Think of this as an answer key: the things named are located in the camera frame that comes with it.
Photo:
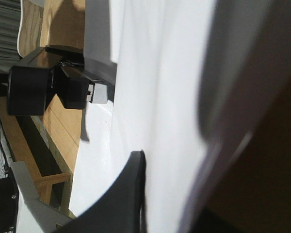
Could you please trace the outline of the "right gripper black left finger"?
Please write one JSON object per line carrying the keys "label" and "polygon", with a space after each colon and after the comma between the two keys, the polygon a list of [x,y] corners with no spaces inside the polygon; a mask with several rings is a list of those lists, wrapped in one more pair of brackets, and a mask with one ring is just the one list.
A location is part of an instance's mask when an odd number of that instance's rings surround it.
{"label": "right gripper black left finger", "polygon": [[144,233],[146,158],[143,151],[131,152],[120,175],[81,216],[57,233]]}

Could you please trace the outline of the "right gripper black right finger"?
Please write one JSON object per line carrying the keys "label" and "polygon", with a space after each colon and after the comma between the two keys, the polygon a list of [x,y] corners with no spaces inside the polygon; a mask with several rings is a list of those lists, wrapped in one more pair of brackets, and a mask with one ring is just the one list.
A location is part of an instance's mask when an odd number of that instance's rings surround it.
{"label": "right gripper black right finger", "polygon": [[211,202],[198,220],[200,233],[291,233],[291,201]]}

